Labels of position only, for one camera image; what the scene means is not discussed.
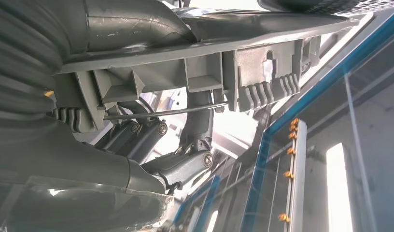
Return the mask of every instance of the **blue metal frame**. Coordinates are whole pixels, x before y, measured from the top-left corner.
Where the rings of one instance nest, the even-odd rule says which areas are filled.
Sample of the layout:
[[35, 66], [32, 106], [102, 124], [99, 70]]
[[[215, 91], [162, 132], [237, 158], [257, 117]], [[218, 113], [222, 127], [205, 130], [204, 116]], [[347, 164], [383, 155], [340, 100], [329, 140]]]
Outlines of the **blue metal frame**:
[[196, 224], [196, 228], [198, 226], [198, 222], [200, 222], [201, 217], [203, 216], [203, 218], [207, 218], [207, 215], [211, 209], [211, 205], [213, 202], [213, 197], [210, 197], [211, 194], [214, 194], [217, 192], [218, 187], [220, 186], [220, 177], [218, 176], [214, 176], [212, 178], [212, 181], [207, 181], [207, 183], [205, 183], [196, 193], [194, 193], [190, 198], [188, 198], [185, 202], [182, 203], [182, 205], [180, 205], [179, 210], [177, 211], [176, 217], [173, 220], [173, 224], [174, 225], [178, 225], [180, 217], [182, 216], [185, 208], [191, 204], [195, 199], [197, 199], [198, 197], [200, 197], [203, 193], [205, 193], [207, 190], [209, 190], [209, 193], [207, 195], [206, 201], [204, 203], [203, 209], [200, 212], [200, 216], [198, 218], [197, 224]]
[[204, 202], [204, 206], [201, 209], [200, 215], [198, 216], [198, 221], [196, 223], [196, 227], [194, 227], [194, 232], [203, 232], [205, 228], [207, 219], [209, 217], [209, 213], [211, 211], [212, 203], [214, 202], [215, 194], [217, 192], [218, 187], [220, 186], [220, 177], [215, 176], [212, 180], [211, 188], [209, 193], [207, 194], [206, 200]]
[[290, 109], [285, 112], [275, 123], [273, 123], [265, 132], [262, 138], [260, 151], [256, 160], [253, 180], [248, 195], [247, 205], [241, 224], [240, 231], [251, 232], [255, 224], [255, 214], [260, 199], [259, 193], [262, 190], [264, 181], [265, 167], [269, 153], [269, 144], [272, 136], [278, 132], [284, 125], [293, 120], [308, 105], [321, 96], [334, 83], [344, 76], [344, 71], [349, 72], [359, 67], [375, 51], [387, 44], [394, 38], [394, 15], [367, 38], [360, 46], [353, 50], [343, 61], [329, 72], [318, 84], [297, 101]]

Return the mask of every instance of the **bright light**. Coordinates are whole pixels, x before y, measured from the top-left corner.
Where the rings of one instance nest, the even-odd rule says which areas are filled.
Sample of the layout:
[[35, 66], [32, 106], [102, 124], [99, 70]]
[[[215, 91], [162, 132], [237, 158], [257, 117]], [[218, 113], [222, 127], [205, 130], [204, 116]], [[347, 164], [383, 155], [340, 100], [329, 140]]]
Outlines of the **bright light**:
[[215, 221], [217, 220], [217, 216], [218, 216], [218, 210], [214, 211], [213, 214], [211, 215], [207, 232], [212, 232], [212, 230], [214, 230], [214, 225], [215, 225]]
[[191, 195], [194, 191], [197, 190], [200, 185], [202, 185], [209, 177], [210, 177], [211, 171], [208, 171], [204, 176], [195, 183], [190, 190], [188, 191], [188, 195]]
[[52, 196], [56, 196], [58, 193], [63, 192], [63, 191], [65, 191], [65, 190], [55, 190], [55, 189], [51, 188], [51, 189], [48, 189], [48, 191], [49, 191], [49, 193], [50, 193]]
[[352, 232], [351, 206], [342, 143], [326, 152], [329, 232]]

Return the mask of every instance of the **clear plastic wrap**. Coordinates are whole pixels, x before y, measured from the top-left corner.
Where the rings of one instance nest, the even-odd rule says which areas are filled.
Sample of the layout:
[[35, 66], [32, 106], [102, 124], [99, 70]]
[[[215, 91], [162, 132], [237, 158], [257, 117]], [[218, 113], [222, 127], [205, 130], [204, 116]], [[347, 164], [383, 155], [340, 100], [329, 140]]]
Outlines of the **clear plastic wrap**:
[[172, 196], [31, 177], [0, 183], [0, 232], [130, 232], [161, 225]]

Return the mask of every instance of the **metal rod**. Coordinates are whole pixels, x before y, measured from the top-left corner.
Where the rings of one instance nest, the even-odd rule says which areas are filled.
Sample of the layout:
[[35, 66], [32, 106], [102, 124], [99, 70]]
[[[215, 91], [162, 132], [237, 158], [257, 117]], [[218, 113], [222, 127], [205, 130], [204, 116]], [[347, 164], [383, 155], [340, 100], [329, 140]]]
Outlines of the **metal rod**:
[[155, 113], [146, 113], [146, 114], [135, 114], [135, 115], [110, 115], [110, 116], [105, 116], [104, 120], [117, 120], [117, 119], [122, 119], [122, 120], [127, 120], [127, 119], [135, 119], [135, 118], [148, 118], [148, 117], [159, 117], [159, 116], [165, 116], [165, 115], [177, 115], [177, 114], [183, 114], [183, 113], [188, 113], [192, 111], [199, 111], [199, 110], [206, 110], [206, 109], [214, 109], [218, 108], [221, 106], [228, 105], [228, 102], [220, 102], [220, 103], [215, 103], [215, 104], [209, 104], [209, 105], [202, 105], [194, 108], [186, 108], [186, 109], [181, 109], [181, 110], [169, 110], [169, 111], [162, 111], [162, 112], [155, 112]]
[[281, 157], [278, 157], [277, 172], [276, 172], [276, 175], [275, 175], [274, 193], [272, 194], [272, 202], [271, 202], [271, 209], [269, 211], [269, 220], [268, 220], [268, 230], [267, 230], [267, 232], [269, 232], [269, 228], [271, 226], [272, 209], [274, 208], [275, 192], [277, 190], [277, 181], [278, 181], [278, 174], [279, 174], [278, 170], [280, 169], [280, 160], [281, 160]]
[[346, 72], [346, 70], [344, 70], [344, 73], [345, 73], [344, 79], [345, 79], [346, 94], [348, 97], [348, 104], [349, 104], [349, 113], [351, 115], [351, 122], [352, 122], [353, 138], [355, 139], [356, 157], [357, 157], [359, 169], [361, 172], [362, 189], [363, 189], [363, 193], [364, 193], [363, 196], [364, 196], [365, 204], [367, 206], [367, 214], [369, 217], [369, 223], [370, 223], [371, 230], [373, 232], [377, 232], [378, 227], [376, 225], [375, 215], [373, 214], [372, 199], [370, 198], [369, 184], [368, 184], [368, 181], [366, 178], [366, 170], [365, 170], [365, 164], [363, 161], [361, 142], [360, 142], [360, 138], [359, 138], [358, 127], [356, 124], [355, 111], [354, 111], [354, 107], [353, 107], [353, 99], [352, 99], [352, 93], [351, 93], [351, 87], [350, 87], [351, 85], [349, 84], [350, 73]]

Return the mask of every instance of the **white wall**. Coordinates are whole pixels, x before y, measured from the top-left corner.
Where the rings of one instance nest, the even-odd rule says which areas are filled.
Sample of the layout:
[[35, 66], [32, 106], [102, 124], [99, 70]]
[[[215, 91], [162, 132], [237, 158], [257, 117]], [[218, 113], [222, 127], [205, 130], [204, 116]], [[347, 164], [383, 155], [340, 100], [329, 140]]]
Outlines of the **white wall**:
[[[394, 231], [394, 83], [355, 109], [362, 153], [378, 231]], [[349, 115], [343, 116], [317, 135], [307, 146], [315, 145], [321, 154], [343, 143], [355, 156]], [[326, 165], [307, 159], [303, 231], [328, 231]]]

